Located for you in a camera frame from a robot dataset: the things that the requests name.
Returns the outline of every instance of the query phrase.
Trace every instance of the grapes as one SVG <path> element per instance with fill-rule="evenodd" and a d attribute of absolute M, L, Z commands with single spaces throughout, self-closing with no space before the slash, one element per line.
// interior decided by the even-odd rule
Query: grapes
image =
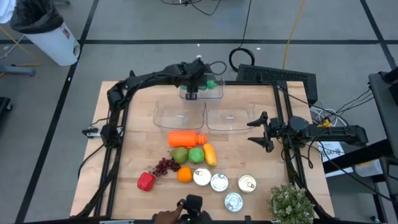
<path fill-rule="evenodd" d="M 173 172 L 177 172 L 181 168 L 180 164 L 176 163 L 174 159 L 162 158 L 159 163 L 155 166 L 152 174 L 155 177 L 160 177 L 162 175 L 167 175 L 167 170 L 170 169 Z"/>

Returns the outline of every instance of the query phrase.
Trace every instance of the concrete floor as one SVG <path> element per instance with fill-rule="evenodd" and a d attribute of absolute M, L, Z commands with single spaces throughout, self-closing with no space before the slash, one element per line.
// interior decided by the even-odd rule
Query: concrete floor
<path fill-rule="evenodd" d="M 206 62 L 227 62 L 229 52 L 238 46 L 231 44 L 231 39 L 242 37 L 249 4 L 248 0 L 223 0 L 216 13 L 208 17 L 191 6 L 168 6 L 160 0 L 71 2 L 70 6 L 59 4 L 57 9 L 77 39 L 84 34 L 90 10 L 95 9 L 75 72 L 72 74 L 73 66 L 71 70 L 59 67 L 36 46 L 24 44 L 41 62 L 36 76 L 5 75 L 0 79 L 0 96 L 10 97 L 14 103 L 14 110 L 0 129 L 0 178 L 3 180 L 0 201 L 5 202 L 0 205 L 0 223 L 16 220 L 68 75 L 73 75 L 73 79 L 59 121 L 55 123 L 26 222 L 69 216 L 76 174 L 87 143 L 81 130 L 91 123 L 102 81 L 126 78 L 130 69 L 136 74 L 153 72 L 171 63 L 191 61 L 197 55 Z M 397 58 L 398 45 L 390 45 L 394 43 L 390 40 L 398 39 L 394 16 L 398 2 L 366 2 L 389 44 L 391 55 Z M 215 1 L 203 0 L 197 6 L 212 11 L 215 4 Z M 267 43 L 288 38 L 299 7 L 297 0 L 252 0 L 246 38 L 265 44 L 244 44 L 244 47 L 254 52 L 256 65 L 282 68 L 285 45 Z M 3 27 L 14 38 L 21 36 L 8 24 Z M 216 44 L 203 44 L 208 39 Z M 391 69 L 381 47 L 385 42 L 378 39 L 359 0 L 307 0 L 294 39 L 325 40 L 324 44 L 292 44 L 287 61 L 289 70 L 317 74 L 319 101 L 325 108 L 337 109 L 364 92 L 370 73 Z M 2 33 L 0 44 L 2 55 L 6 52 L 4 47 L 11 46 Z M 233 60 L 235 64 L 249 63 L 247 56 L 241 54 L 236 54 Z M 0 62 L 31 63 L 32 59 L 21 49 L 15 49 Z M 234 80 L 236 73 L 228 68 L 224 78 Z M 347 111 L 344 118 L 350 124 L 365 127 L 370 143 L 385 138 L 373 101 Z M 372 196 L 348 182 L 344 177 L 328 179 L 336 216 L 342 220 L 369 222 L 368 217 L 376 214 Z"/>

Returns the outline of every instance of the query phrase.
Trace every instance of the orange bottle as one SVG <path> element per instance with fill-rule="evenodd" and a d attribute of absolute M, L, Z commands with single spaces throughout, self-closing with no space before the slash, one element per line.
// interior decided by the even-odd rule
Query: orange bottle
<path fill-rule="evenodd" d="M 171 131 L 169 132 L 169 145 L 178 147 L 195 147 L 207 141 L 205 134 L 196 134 L 194 131 Z"/>

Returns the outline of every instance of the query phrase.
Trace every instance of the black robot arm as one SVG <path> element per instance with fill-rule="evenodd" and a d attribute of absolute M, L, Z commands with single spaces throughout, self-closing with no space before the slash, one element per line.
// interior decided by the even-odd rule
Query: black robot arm
<path fill-rule="evenodd" d="M 101 138 L 104 146 L 115 148 L 121 146 L 121 135 L 118 133 L 117 126 L 119 115 L 137 90 L 154 85 L 185 85 L 187 87 L 186 100 L 196 100 L 198 87 L 206 85 L 206 71 L 209 71 L 200 58 L 192 63 L 180 63 L 169 65 L 162 71 L 153 72 L 146 75 L 135 76 L 130 72 L 130 77 L 118 82 L 107 92 L 109 103 L 109 121 L 102 127 Z"/>
<path fill-rule="evenodd" d="M 284 138 L 295 147 L 304 147 L 309 141 L 342 141 L 347 144 L 363 146 L 368 143 L 364 128 L 358 125 L 347 127 L 318 127 L 305 119 L 292 116 L 287 124 L 280 124 L 278 118 L 271 118 L 269 123 L 267 112 L 262 112 L 259 119 L 248 123 L 248 126 L 264 125 L 263 137 L 251 137 L 248 140 L 260 144 L 267 152 L 272 152 L 274 144 L 271 138 Z"/>

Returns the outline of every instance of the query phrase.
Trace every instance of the black trash bag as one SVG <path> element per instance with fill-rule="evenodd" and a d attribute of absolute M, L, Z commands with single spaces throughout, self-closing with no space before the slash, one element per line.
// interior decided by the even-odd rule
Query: black trash bag
<path fill-rule="evenodd" d="M 60 27 L 62 16 L 52 0 L 18 0 L 10 25 L 23 34 L 42 34 Z"/>

